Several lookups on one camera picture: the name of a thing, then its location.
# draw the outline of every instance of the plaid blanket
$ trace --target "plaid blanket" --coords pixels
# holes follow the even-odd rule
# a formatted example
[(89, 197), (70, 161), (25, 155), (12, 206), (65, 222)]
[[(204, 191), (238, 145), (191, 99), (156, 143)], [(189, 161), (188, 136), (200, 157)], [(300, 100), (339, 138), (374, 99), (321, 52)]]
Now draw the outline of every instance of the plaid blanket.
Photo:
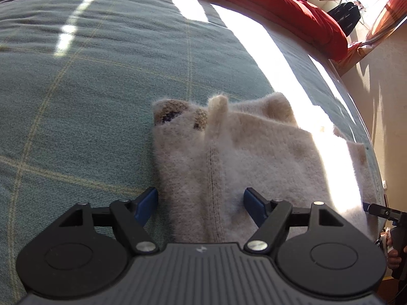
[[(20, 249), (74, 203), (102, 206), (159, 187), (159, 98), (204, 105), (216, 93), (233, 101), (278, 90), (294, 104), (305, 95), (366, 144), (380, 203), (369, 138), (329, 62), (279, 26), (244, 17), (203, 0), (0, 0), (2, 303), (24, 294)], [(260, 37), (243, 29), (273, 46), (258, 50)], [(171, 241), (165, 203), (147, 228), (158, 244)]]

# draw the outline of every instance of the red fabric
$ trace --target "red fabric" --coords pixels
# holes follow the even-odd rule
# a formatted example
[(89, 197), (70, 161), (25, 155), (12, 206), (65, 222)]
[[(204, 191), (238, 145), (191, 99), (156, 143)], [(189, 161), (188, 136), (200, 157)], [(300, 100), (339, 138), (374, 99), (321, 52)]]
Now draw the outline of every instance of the red fabric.
[(328, 58), (341, 60), (347, 53), (345, 34), (328, 14), (304, 0), (227, 0), (285, 27)]

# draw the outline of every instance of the curtain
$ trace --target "curtain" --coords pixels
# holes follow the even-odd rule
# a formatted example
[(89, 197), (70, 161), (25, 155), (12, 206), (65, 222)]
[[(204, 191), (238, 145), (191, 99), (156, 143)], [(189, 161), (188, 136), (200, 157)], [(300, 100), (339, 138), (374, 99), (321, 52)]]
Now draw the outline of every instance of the curtain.
[(407, 0), (388, 0), (363, 42), (352, 42), (346, 57), (336, 63), (342, 76), (392, 34), (407, 17)]

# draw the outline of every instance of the fluffy fabric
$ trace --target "fluffy fabric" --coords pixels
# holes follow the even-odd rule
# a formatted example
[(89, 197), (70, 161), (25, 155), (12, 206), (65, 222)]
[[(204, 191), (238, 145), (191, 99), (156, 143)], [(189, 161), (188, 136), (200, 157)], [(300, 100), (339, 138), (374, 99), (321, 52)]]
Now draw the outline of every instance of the fluffy fabric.
[(376, 239), (378, 221), (361, 203), (376, 202), (364, 145), (346, 141), (329, 118), (316, 119), (312, 132), (298, 128), (281, 93), (234, 104), (218, 95), (207, 108), (162, 100), (153, 110), (161, 196), (177, 242), (243, 245), (257, 229), (243, 206), (247, 187), (296, 207), (323, 201)]

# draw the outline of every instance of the silver bolt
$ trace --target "silver bolt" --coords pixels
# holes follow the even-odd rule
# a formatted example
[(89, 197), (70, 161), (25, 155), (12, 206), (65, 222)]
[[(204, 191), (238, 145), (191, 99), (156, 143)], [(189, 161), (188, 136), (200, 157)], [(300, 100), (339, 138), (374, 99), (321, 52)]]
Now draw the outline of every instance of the silver bolt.
[(250, 250), (253, 250), (253, 251), (263, 251), (263, 250), (267, 249), (268, 245), (264, 241), (255, 239), (253, 241), (248, 242), (247, 246)]
[(155, 244), (150, 241), (139, 242), (136, 245), (136, 249), (141, 252), (151, 252), (156, 248)]

